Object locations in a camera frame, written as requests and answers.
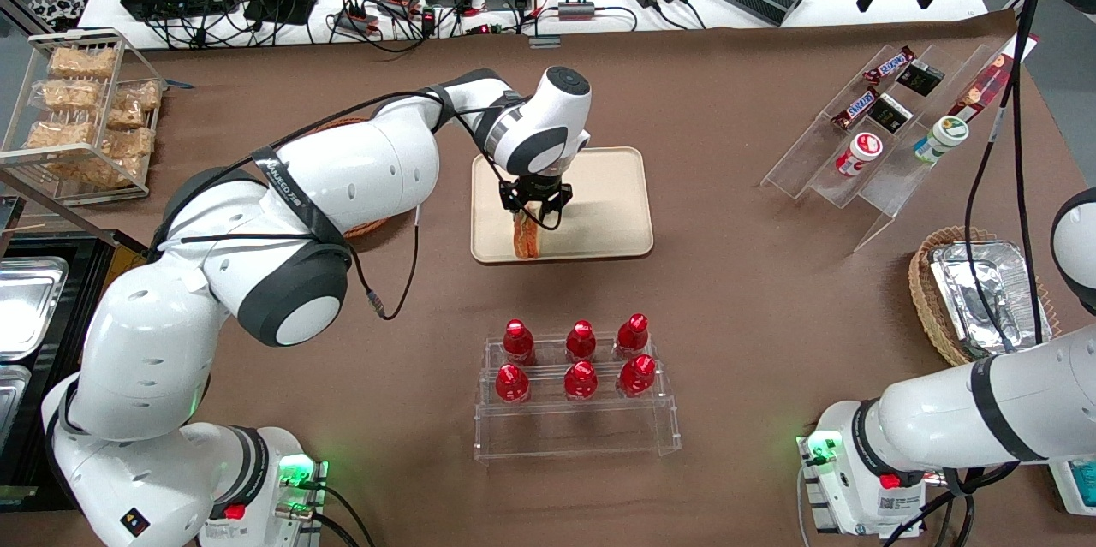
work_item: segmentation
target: green indicator light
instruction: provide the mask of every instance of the green indicator light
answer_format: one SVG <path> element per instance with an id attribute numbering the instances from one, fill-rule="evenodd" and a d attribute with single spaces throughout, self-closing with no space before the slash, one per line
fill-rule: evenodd
<path id="1" fill-rule="evenodd" d="M 297 454 L 283 457 L 278 461 L 278 478 L 282 482 L 297 487 L 302 481 L 311 480 L 316 463 L 308 455 Z"/>

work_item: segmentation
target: clear acrylic stand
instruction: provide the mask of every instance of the clear acrylic stand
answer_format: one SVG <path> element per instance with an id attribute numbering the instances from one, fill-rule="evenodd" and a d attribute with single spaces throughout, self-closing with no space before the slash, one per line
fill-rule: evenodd
<path id="1" fill-rule="evenodd" d="M 891 95 L 904 106 L 913 117 L 894 134 L 884 129 L 865 113 L 858 121 L 843 130 L 831 119 L 848 107 L 868 88 L 863 73 L 876 68 L 898 55 L 899 49 L 884 46 L 868 64 L 857 71 L 853 80 L 827 103 L 810 127 L 780 161 L 773 166 L 762 184 L 770 183 L 794 200 L 799 200 L 808 190 L 818 192 L 837 208 L 845 208 L 860 196 L 879 210 L 879 218 L 868 229 L 853 251 L 860 250 L 866 242 L 890 226 L 914 191 L 933 169 L 913 156 L 913 145 L 936 123 L 947 115 L 956 99 L 978 76 L 993 57 L 993 49 L 982 45 L 967 60 L 958 60 L 939 47 L 929 46 L 917 58 L 945 75 L 944 80 L 928 95 L 921 95 L 897 81 L 897 76 L 888 77 L 876 86 L 876 91 Z M 869 130 L 881 138 L 883 152 L 877 160 L 865 166 L 860 174 L 844 176 L 837 172 L 835 162 L 849 141 L 861 130 Z"/>
<path id="2" fill-rule="evenodd" d="M 637 398 L 616 392 L 624 366 L 613 356 L 615 332 L 597 331 L 594 371 L 597 392 L 585 401 L 571 401 L 563 392 L 567 361 L 563 334 L 535 342 L 537 364 L 522 367 L 529 377 L 529 401 L 510 404 L 494 391 L 499 367 L 506 363 L 502 340 L 488 339 L 476 399 L 475 458 L 492 460 L 521 457 L 568 457 L 587 454 L 657 452 L 669 455 L 682 447 L 677 403 L 666 366 L 654 343 L 644 352 L 655 358 L 654 385 Z"/>

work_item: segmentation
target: black strap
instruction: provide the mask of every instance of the black strap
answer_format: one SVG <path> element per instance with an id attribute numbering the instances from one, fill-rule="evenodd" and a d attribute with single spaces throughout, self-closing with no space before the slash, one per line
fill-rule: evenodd
<path id="1" fill-rule="evenodd" d="M 308 193 L 301 190 L 297 181 L 294 181 L 289 174 L 289 169 L 286 168 L 270 146 L 255 149 L 251 153 L 251 159 L 255 161 L 259 170 L 263 171 L 263 175 L 266 176 L 266 181 L 270 181 L 274 192 L 278 196 L 282 196 L 282 201 L 285 201 L 285 204 L 289 206 L 289 209 L 297 216 L 297 219 L 305 224 L 308 230 L 320 242 L 346 246 L 346 240 L 343 239 L 342 232 L 335 228 L 335 225 L 331 224 L 324 212 L 321 212 L 312 203 Z"/>
<path id="2" fill-rule="evenodd" d="M 997 442 L 1009 455 L 1020 461 L 1042 461 L 1047 458 L 1032 451 L 1013 430 L 997 404 L 996 396 L 993 395 L 990 366 L 993 365 L 993 360 L 997 356 L 1000 355 L 991 354 L 985 358 L 980 358 L 970 371 L 970 392 L 974 396 L 974 404 L 990 433 L 997 438 Z"/>

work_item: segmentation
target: foil container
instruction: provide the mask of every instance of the foil container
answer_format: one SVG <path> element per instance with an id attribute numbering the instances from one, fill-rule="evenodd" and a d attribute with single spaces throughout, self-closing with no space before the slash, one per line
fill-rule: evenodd
<path id="1" fill-rule="evenodd" d="M 982 286 L 991 312 L 1005 339 L 997 333 L 978 296 L 963 242 L 947 243 L 928 251 L 929 267 L 956 337 L 974 357 L 1015 352 L 1035 346 L 1035 315 L 1024 253 L 1008 241 L 971 243 L 978 285 Z M 1043 340 L 1050 340 L 1050 323 L 1039 306 Z"/>
<path id="2" fill-rule="evenodd" d="M 11 433 L 27 383 L 31 383 L 31 372 L 26 367 L 0 365 L 0 451 L 3 451 L 8 434 Z"/>
<path id="3" fill-rule="evenodd" d="M 20 361 L 38 349 L 67 277 L 65 259 L 0 260 L 0 362 Z"/>

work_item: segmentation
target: red cap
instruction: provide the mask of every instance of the red cap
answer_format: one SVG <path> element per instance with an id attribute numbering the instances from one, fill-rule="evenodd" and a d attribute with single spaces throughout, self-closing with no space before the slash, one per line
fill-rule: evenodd
<path id="1" fill-rule="evenodd" d="M 628 397 L 637 397 L 654 384 L 654 360 L 641 354 L 624 364 L 617 384 Z"/>
<path id="2" fill-rule="evenodd" d="M 597 390 L 597 373 L 589 361 L 579 361 L 563 375 L 563 390 L 568 397 L 586 399 Z"/>
<path id="3" fill-rule="evenodd" d="M 638 350 L 647 345 L 647 317 L 642 314 L 633 315 L 627 322 L 620 326 L 617 332 L 617 344 L 628 350 Z"/>
<path id="4" fill-rule="evenodd" d="M 226 520 L 242 520 L 243 518 L 243 513 L 246 513 L 246 512 L 247 512 L 247 509 L 243 508 L 243 504 L 229 504 L 228 506 L 225 506 L 225 518 Z"/>
<path id="5" fill-rule="evenodd" d="M 897 475 L 882 475 L 879 477 L 879 485 L 883 489 L 895 489 L 902 487 L 902 480 Z"/>
<path id="6" fill-rule="evenodd" d="M 533 333 L 525 323 L 516 318 L 506 323 L 506 333 L 502 337 L 502 347 L 510 354 L 525 354 L 533 349 Z"/>
<path id="7" fill-rule="evenodd" d="M 594 338 L 594 328 L 585 320 L 574 323 L 574 329 L 567 334 L 567 352 L 571 353 L 574 360 L 590 358 L 597 347 L 597 340 Z"/>
<path id="8" fill-rule="evenodd" d="M 529 396 L 529 377 L 520 367 L 507 363 L 499 368 L 494 390 L 503 401 L 525 401 Z"/>

